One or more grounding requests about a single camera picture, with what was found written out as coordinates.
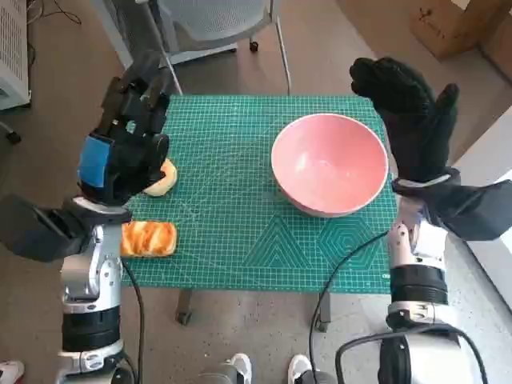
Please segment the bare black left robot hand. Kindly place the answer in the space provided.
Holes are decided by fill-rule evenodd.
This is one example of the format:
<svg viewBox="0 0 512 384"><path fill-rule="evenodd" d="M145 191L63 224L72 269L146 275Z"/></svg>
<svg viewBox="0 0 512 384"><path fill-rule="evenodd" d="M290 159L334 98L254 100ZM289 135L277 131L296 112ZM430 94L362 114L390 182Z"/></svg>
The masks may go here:
<svg viewBox="0 0 512 384"><path fill-rule="evenodd" d="M78 165L82 195L93 202L121 206L164 177L170 140L162 129L173 84L160 61L160 53L144 52L107 88Z"/></svg>

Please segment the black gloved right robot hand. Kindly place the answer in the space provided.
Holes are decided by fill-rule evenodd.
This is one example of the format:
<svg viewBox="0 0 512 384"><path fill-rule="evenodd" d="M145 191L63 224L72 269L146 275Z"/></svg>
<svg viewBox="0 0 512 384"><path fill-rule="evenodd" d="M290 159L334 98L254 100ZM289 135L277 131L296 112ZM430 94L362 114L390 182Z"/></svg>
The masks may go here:
<svg viewBox="0 0 512 384"><path fill-rule="evenodd" d="M350 76L352 91L371 100L385 124L398 176L426 183L444 175L458 85L449 83L436 95L421 73L391 57L357 58Z"/></svg>

